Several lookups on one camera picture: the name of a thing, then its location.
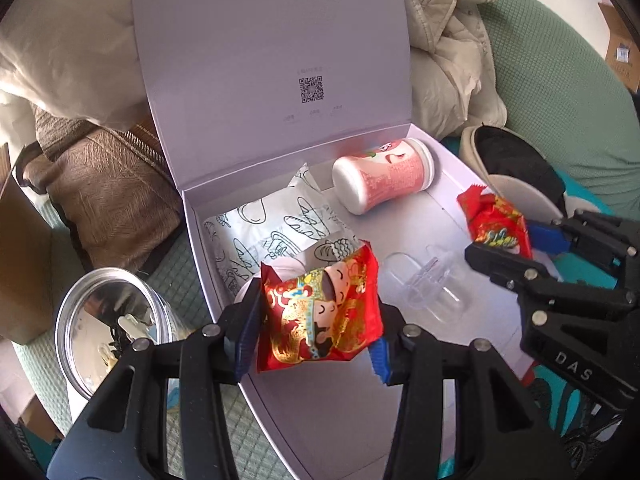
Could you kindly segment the pink white canister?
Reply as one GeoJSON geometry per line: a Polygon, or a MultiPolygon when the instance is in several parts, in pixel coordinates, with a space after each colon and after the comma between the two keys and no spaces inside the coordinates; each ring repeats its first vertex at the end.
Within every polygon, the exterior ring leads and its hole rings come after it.
{"type": "Polygon", "coordinates": [[[420,140],[405,138],[338,158],[332,167],[332,182],[341,204],[360,216],[389,200],[426,190],[435,172],[428,147],[420,140]]]}

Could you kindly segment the small red candy packet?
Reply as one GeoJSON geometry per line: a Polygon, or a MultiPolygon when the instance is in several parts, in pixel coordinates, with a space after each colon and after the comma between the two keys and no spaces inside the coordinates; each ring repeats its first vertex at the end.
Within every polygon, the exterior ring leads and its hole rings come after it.
{"type": "Polygon", "coordinates": [[[457,197],[474,243],[533,258],[524,216],[504,198],[483,185],[471,185],[457,197]]]}

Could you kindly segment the clear plastic clip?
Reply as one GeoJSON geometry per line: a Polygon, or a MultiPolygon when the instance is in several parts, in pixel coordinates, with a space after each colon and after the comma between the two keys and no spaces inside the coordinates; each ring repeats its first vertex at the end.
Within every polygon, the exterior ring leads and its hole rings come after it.
{"type": "Polygon", "coordinates": [[[470,310],[469,272],[462,257],[438,245],[419,255],[393,252],[378,272],[378,292],[386,304],[414,312],[428,312],[438,322],[458,322],[470,310]]]}

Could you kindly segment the beige cap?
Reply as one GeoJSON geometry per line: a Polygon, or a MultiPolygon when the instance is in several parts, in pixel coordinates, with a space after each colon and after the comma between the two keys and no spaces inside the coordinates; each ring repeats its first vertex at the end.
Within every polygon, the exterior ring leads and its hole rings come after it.
{"type": "Polygon", "coordinates": [[[599,210],[589,200],[568,194],[564,181],[544,155],[509,129],[464,129],[459,157],[527,220],[550,223],[578,211],[599,210]]]}

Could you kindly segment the open white gift box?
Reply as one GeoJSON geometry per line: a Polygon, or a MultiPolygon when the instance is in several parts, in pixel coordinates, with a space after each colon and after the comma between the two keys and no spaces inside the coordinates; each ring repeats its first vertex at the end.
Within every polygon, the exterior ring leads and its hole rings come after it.
{"type": "MultiPolygon", "coordinates": [[[[411,123],[404,0],[132,0],[146,95],[186,207],[192,252],[212,318],[233,299],[203,228],[283,188],[308,164],[324,196],[382,262],[427,245],[462,257],[471,241],[457,196],[480,179],[411,123]],[[321,76],[323,96],[302,103],[299,79],[321,76]],[[347,212],[331,168],[342,155],[411,136],[436,158],[421,193],[347,212]]],[[[399,308],[438,339],[488,339],[522,377],[515,295],[468,271],[473,298],[458,322],[399,308]]],[[[304,363],[257,374],[241,390],[296,479],[382,479],[401,390],[386,387],[367,351],[349,362],[304,363]]]]}

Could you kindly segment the green bed cover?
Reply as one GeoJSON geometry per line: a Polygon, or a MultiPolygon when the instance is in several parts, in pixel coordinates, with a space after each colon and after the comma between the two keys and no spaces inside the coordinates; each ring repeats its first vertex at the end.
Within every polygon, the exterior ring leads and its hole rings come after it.
{"type": "MultiPolygon", "coordinates": [[[[498,92],[508,109],[508,128],[551,160],[570,196],[609,214],[639,220],[639,123],[631,94],[605,60],[538,0],[498,0],[480,9],[497,70],[498,92]]],[[[157,260],[149,278],[177,301],[188,324],[204,323],[205,300],[196,284],[186,231],[157,260]]],[[[30,347],[15,347],[44,408],[70,428],[62,372],[54,361],[52,333],[30,347]]],[[[589,404],[564,380],[536,366],[529,390],[562,436],[586,426],[589,404]]],[[[224,387],[232,451],[241,479],[292,479],[259,428],[238,387],[224,387]]]]}

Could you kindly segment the clear glass jar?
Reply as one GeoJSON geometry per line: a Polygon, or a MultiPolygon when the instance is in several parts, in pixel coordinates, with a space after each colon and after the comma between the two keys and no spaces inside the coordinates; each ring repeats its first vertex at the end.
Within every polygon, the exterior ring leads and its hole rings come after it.
{"type": "Polygon", "coordinates": [[[135,340],[168,344],[188,335],[158,292],[134,274],[108,266],[87,273],[66,292],[54,346],[66,380],[88,400],[135,340]]]}

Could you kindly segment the brown cardboard box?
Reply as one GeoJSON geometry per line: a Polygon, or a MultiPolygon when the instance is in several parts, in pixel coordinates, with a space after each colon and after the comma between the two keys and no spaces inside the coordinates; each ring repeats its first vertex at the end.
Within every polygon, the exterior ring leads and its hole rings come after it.
{"type": "Polygon", "coordinates": [[[53,324],[51,235],[46,220],[13,177],[9,147],[1,147],[1,336],[29,344],[53,324]]]}

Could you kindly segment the white round pod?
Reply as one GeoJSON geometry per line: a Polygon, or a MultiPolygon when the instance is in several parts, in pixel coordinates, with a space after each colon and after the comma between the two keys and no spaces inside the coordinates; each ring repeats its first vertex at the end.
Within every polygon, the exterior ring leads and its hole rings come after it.
{"type": "MultiPolygon", "coordinates": [[[[273,262],[270,262],[269,266],[272,269],[271,274],[276,276],[279,279],[279,282],[285,282],[291,278],[297,278],[299,275],[306,272],[303,261],[292,257],[277,258],[276,260],[273,260],[273,262]]],[[[250,289],[250,283],[254,278],[257,278],[258,280],[262,278],[260,270],[254,273],[250,279],[241,286],[240,290],[234,297],[235,304],[239,304],[244,299],[247,291],[250,289]]]]}

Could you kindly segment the white patterned wipe packet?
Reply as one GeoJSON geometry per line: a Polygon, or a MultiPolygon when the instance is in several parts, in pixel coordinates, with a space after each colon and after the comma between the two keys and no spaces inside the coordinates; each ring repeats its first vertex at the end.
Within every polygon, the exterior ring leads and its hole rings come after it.
{"type": "Polygon", "coordinates": [[[303,165],[290,182],[259,200],[203,221],[216,269],[229,296],[260,270],[262,263],[293,258],[305,270],[345,259],[362,246],[303,165]]]}

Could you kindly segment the red gold snack packet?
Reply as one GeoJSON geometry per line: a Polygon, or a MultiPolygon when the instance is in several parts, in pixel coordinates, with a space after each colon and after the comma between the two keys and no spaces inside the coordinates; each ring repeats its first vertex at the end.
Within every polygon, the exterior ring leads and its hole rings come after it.
{"type": "Polygon", "coordinates": [[[349,361],[383,335],[378,260],[369,244],[285,282],[262,265],[259,373],[306,361],[349,361]]]}

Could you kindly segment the teal foam mat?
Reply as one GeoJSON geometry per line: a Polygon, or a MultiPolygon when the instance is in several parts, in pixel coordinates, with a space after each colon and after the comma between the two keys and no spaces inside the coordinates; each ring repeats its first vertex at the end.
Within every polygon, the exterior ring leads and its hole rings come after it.
{"type": "Polygon", "coordinates": [[[483,181],[458,197],[465,261],[518,295],[521,349],[599,407],[562,443],[578,477],[611,477],[639,415],[638,222],[568,195],[508,129],[464,129],[458,155],[483,181]]]}

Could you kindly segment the brown quilted garment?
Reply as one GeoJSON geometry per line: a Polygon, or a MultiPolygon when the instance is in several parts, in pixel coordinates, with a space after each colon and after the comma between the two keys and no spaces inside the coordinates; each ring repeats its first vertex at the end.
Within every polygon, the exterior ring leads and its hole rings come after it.
{"type": "Polygon", "coordinates": [[[150,275],[184,228],[183,206],[152,117],[125,130],[39,107],[17,181],[50,198],[84,268],[150,275]]]}

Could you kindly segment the printed cardboard carton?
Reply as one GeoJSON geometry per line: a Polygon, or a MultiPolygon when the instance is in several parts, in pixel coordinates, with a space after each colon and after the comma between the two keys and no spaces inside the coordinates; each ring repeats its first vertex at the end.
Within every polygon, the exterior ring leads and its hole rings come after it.
{"type": "Polygon", "coordinates": [[[639,48],[614,6],[601,1],[598,7],[610,32],[605,61],[623,85],[636,93],[639,91],[639,48]]]}

